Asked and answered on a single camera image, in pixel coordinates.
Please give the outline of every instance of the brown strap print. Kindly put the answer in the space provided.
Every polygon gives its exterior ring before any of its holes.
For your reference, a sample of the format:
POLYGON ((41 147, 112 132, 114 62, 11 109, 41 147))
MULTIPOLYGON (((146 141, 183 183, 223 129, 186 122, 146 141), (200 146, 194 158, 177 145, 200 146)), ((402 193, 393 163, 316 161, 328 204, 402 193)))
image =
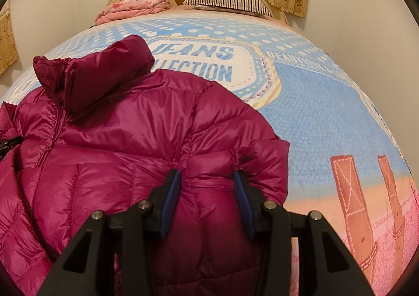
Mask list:
POLYGON ((377 243, 374 242, 370 218, 353 156, 330 158, 339 200, 343 210, 349 249, 372 282, 377 243))
POLYGON ((403 259, 404 217, 401 210, 399 198, 397 197, 397 189, 395 187, 394 174, 391 170, 387 156, 378 156, 378 163, 380 164, 381 173, 384 177, 385 187, 387 188, 388 199, 390 200, 391 212, 393 214, 394 219, 393 237, 395 240, 395 252, 393 284, 395 284, 395 282, 397 282, 402 273, 401 263, 403 259))

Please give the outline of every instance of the bed sheet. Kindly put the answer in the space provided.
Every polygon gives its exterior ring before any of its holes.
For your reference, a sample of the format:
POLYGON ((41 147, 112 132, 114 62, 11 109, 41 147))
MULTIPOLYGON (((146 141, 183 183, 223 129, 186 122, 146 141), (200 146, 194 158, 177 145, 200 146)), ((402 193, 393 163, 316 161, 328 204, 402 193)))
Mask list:
MULTIPOLYGON (((384 296, 419 242, 416 185, 371 100, 322 50, 270 20, 222 12, 168 11, 81 32, 47 53, 82 57, 131 34, 157 68, 215 80, 257 109, 291 143, 285 207, 320 210, 377 296, 384 296)), ((30 67, 3 101, 40 84, 30 67)), ((297 295, 298 251, 293 243, 297 295)))

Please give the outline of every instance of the jacket collar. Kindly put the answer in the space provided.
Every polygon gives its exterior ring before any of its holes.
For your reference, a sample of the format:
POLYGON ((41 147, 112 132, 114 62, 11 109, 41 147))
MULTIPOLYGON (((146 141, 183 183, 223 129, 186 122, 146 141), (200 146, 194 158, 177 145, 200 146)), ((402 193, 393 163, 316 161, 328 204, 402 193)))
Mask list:
POLYGON ((63 90, 64 107, 69 115, 82 112, 113 89, 149 73, 153 65, 154 57, 137 35, 83 58, 34 58, 35 74, 47 96, 56 101, 63 90))

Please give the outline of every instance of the striped pillow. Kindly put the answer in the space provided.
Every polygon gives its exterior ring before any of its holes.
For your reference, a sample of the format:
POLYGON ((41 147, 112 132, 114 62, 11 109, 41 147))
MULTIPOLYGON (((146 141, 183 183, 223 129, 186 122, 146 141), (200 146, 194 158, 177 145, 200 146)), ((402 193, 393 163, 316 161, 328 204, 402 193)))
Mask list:
POLYGON ((271 11, 261 0, 185 0, 184 5, 205 5, 273 17, 271 11))

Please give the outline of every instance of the down jacket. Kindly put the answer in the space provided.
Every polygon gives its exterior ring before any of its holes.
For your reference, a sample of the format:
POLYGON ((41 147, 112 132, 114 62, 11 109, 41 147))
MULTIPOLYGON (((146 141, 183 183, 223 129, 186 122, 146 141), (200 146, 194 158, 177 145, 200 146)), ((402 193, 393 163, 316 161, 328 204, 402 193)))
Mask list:
POLYGON ((151 248, 159 295, 254 295, 261 252, 242 229, 233 171, 282 204, 289 143, 219 84, 153 64, 138 36, 81 59, 36 57, 42 87, 1 106, 0 140, 24 141, 0 162, 0 267, 24 295, 94 210, 127 210, 171 168, 181 193, 151 248))

